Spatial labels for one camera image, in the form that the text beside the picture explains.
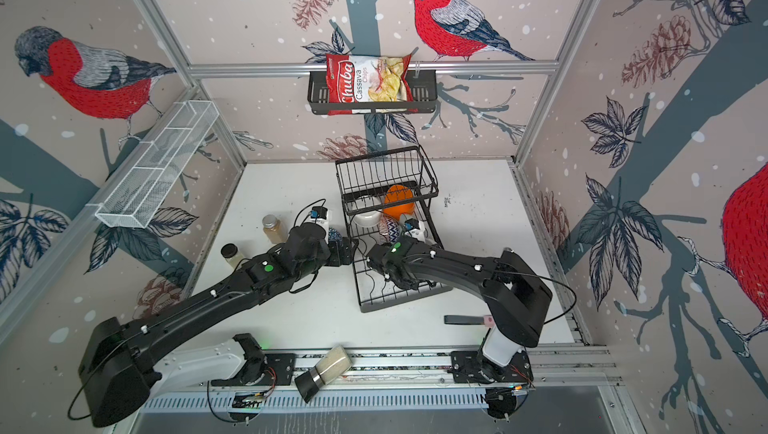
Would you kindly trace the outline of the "white ceramic bowl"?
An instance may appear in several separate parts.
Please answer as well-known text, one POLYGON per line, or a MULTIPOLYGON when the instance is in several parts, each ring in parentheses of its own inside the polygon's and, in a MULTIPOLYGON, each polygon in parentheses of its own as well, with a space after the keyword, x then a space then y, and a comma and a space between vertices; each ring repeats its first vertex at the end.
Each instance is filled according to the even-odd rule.
POLYGON ((352 223, 360 228, 377 228, 381 217, 379 210, 357 213, 352 216, 352 223))

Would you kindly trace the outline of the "orange plastic bowl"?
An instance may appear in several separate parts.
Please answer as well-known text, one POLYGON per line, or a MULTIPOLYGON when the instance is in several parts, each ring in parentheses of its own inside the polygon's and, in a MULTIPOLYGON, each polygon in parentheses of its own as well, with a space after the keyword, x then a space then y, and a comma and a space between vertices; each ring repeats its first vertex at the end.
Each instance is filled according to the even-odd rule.
POLYGON ((403 215, 413 215, 415 212, 414 192, 402 185, 392 185, 384 196, 382 212, 399 220, 403 215))

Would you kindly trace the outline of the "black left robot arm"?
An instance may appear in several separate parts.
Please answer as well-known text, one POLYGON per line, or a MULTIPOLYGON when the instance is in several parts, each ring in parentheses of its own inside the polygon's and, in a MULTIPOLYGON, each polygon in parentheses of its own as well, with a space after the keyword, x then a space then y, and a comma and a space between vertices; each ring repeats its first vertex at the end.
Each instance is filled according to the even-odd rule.
POLYGON ((78 368, 96 428, 137 411, 161 380, 156 366, 175 348, 220 322, 290 292, 296 282, 324 267, 353 262, 357 241, 329 239, 326 228, 305 222, 288 240, 242 261, 225 279, 144 320, 125 324, 115 317, 97 324, 78 368))

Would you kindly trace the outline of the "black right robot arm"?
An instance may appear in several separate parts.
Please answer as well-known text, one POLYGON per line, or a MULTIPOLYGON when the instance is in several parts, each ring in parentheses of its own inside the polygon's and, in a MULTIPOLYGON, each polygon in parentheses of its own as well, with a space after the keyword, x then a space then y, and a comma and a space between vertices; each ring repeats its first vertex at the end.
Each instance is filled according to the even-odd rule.
POLYGON ((373 246, 366 262, 404 290, 414 290, 429 281, 483 300, 493 319, 480 348, 483 364, 503 369, 523 349, 539 344, 553 292, 511 250, 498 258, 475 257, 402 236, 393 243, 373 246))

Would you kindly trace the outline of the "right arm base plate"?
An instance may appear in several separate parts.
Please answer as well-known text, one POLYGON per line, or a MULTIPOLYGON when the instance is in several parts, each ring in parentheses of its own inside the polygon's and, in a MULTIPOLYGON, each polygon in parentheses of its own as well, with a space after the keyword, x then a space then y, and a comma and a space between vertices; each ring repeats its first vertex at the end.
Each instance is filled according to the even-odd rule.
POLYGON ((486 359, 479 351, 452 351, 448 372, 457 384, 507 383, 529 385, 534 380, 530 359, 525 350, 519 350, 515 353, 504 367, 486 359))

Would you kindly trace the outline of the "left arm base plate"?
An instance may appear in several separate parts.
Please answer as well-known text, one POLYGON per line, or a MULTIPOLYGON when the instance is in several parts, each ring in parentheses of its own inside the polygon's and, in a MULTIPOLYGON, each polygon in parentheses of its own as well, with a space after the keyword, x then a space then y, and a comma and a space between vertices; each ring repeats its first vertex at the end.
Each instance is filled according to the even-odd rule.
POLYGON ((296 355, 266 353, 261 360, 248 360, 232 378, 213 380, 213 387, 289 386, 292 383, 296 355))

